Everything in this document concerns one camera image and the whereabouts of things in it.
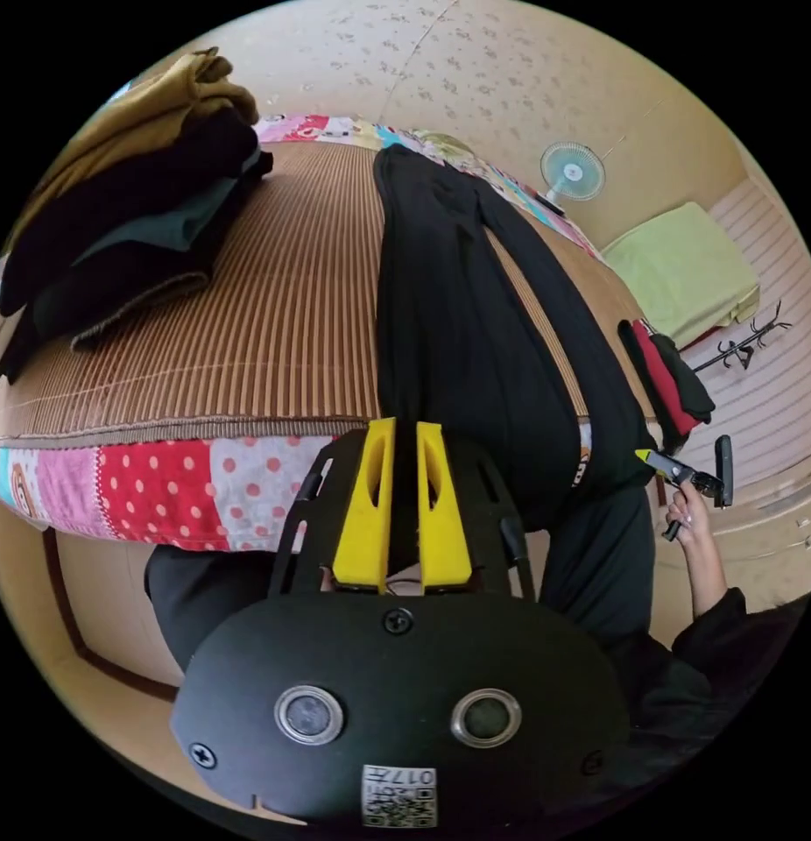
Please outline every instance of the pink fabric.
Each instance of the pink fabric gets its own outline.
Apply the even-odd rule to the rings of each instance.
[[[37,462],[38,495],[51,526],[88,537],[114,536],[96,495],[95,449],[42,449]]]

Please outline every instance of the screw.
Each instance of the screw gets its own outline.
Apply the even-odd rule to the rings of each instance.
[[[192,761],[208,771],[210,768],[215,768],[215,754],[200,742],[195,742],[189,746],[189,756]]]
[[[412,614],[403,610],[401,607],[393,611],[388,611],[382,619],[383,628],[388,633],[394,634],[394,636],[408,633],[412,630],[413,625],[414,620],[412,619]]]

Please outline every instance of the red cloth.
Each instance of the red cloth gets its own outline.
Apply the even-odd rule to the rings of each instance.
[[[210,442],[100,447],[97,470],[104,516],[119,540],[229,549],[215,507]]]
[[[665,403],[672,423],[681,435],[687,435],[700,421],[683,411],[683,406],[680,402],[680,392],[677,391],[677,384],[674,382],[674,377],[671,376],[671,373],[666,368],[666,364],[662,361],[656,345],[651,341],[651,337],[645,329],[645,325],[641,321],[635,321],[631,327],[633,327],[633,333],[636,335],[642,355],[645,357],[648,376],[651,378],[654,387],[662,398],[662,402]]]

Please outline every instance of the sticker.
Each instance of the sticker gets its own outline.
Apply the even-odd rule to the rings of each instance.
[[[589,423],[582,423],[581,431],[581,459],[578,463],[578,469],[575,472],[575,479],[572,482],[572,487],[576,488],[583,480],[584,473],[587,472],[589,466],[589,457],[592,456],[592,425]]]
[[[434,768],[366,765],[362,769],[364,826],[430,829],[438,825]]]

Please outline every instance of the wallpaper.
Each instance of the wallpaper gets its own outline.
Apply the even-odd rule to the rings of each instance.
[[[513,0],[295,0],[199,39],[262,114],[358,115],[444,131],[533,187],[556,140],[605,156],[601,197],[567,205],[596,245],[744,177],[729,132],[609,36]]]

